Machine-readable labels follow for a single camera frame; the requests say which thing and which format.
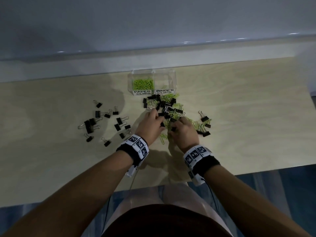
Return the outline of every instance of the label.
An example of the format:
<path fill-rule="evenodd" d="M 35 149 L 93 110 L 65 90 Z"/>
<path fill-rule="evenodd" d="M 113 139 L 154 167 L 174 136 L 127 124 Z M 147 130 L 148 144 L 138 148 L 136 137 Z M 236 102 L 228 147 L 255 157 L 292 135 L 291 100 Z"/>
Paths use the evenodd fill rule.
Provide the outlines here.
<path fill-rule="evenodd" d="M 134 96 L 151 95 L 151 90 L 133 91 Z"/>
<path fill-rule="evenodd" d="M 171 94 L 171 93 L 175 93 L 175 89 L 155 90 L 155 94 Z"/>

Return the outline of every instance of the clear plastic organizer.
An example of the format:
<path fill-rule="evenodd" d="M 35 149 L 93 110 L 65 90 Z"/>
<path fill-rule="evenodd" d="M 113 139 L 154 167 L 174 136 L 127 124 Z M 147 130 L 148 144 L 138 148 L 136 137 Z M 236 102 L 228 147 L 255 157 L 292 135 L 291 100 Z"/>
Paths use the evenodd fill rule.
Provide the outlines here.
<path fill-rule="evenodd" d="M 170 94 L 176 89 L 176 72 L 171 68 L 133 70 L 128 75 L 128 91 L 135 96 Z"/>

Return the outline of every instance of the forearm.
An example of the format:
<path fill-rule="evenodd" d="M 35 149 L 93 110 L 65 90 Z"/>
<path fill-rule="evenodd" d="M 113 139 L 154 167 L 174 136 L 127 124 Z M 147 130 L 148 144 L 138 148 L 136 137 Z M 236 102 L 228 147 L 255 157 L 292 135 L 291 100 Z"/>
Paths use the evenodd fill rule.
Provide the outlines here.
<path fill-rule="evenodd" d="M 67 183 L 3 236 L 81 236 L 133 160 L 117 151 Z"/>
<path fill-rule="evenodd" d="M 212 167 L 204 179 L 245 236 L 310 236 L 224 167 Z"/>

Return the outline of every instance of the right hand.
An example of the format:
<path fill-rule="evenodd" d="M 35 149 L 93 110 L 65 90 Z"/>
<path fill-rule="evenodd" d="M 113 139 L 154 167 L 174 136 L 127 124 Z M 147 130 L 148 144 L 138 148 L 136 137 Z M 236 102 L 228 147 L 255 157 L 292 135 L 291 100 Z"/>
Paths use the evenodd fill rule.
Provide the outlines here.
<path fill-rule="evenodd" d="M 172 136 L 174 142 L 183 153 L 200 144 L 194 126 L 186 117 L 181 117 L 173 123 L 173 126 L 177 128 L 176 131 L 169 131 L 168 134 Z"/>

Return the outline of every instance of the pile of clips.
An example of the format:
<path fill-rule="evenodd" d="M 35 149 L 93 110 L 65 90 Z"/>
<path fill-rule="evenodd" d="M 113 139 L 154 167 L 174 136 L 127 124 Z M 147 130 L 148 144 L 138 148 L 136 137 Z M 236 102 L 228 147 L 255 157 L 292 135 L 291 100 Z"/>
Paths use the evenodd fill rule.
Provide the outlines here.
<path fill-rule="evenodd" d="M 151 95 L 143 99 L 143 104 L 144 108 L 148 110 L 155 108 L 159 112 L 160 108 L 162 108 L 161 113 L 158 113 L 159 116 L 165 117 L 165 120 L 163 123 L 161 123 L 161 126 L 167 127 L 171 131 L 176 131 L 176 127 L 171 127 L 171 124 L 173 122 L 176 122 L 181 117 L 185 116 L 185 112 L 183 112 L 183 105 L 177 104 L 176 98 L 168 98 L 166 96 L 160 96 L 158 94 Z M 192 122 L 199 135 L 206 137 L 210 135 L 210 132 L 207 131 L 206 128 L 211 128 L 211 119 L 205 116 L 202 111 L 199 111 L 199 114 L 201 115 L 202 123 L 199 123 L 198 121 L 193 121 L 189 118 L 188 120 Z"/>
<path fill-rule="evenodd" d="M 97 102 L 96 100 L 93 101 L 93 103 L 95 103 L 97 108 L 100 108 L 102 106 L 102 103 Z M 86 137 L 86 141 L 90 142 L 93 140 L 93 136 L 89 135 L 92 134 L 94 132 L 94 130 L 99 129 L 100 126 L 97 125 L 97 122 L 102 120 L 103 117 L 105 118 L 111 118 L 111 114 L 112 115 L 118 115 L 118 109 L 117 106 L 114 107 L 114 110 L 109 109 L 108 112 L 101 112 L 101 111 L 95 111 L 95 117 L 86 120 L 82 125 L 78 126 L 78 129 L 82 129 L 82 128 L 86 128 L 86 133 L 84 134 L 84 136 Z M 129 117 L 123 117 L 123 118 L 116 118 L 117 124 L 114 125 L 114 127 L 116 128 L 117 131 L 120 131 L 122 127 L 124 127 L 124 129 L 126 131 L 120 133 L 120 137 L 122 139 L 125 138 L 125 135 L 132 135 L 131 133 L 131 126 L 127 125 L 125 120 L 128 120 Z M 107 147 L 109 144 L 111 144 L 110 140 L 106 140 L 105 138 L 101 138 L 101 140 L 104 141 L 104 146 Z"/>

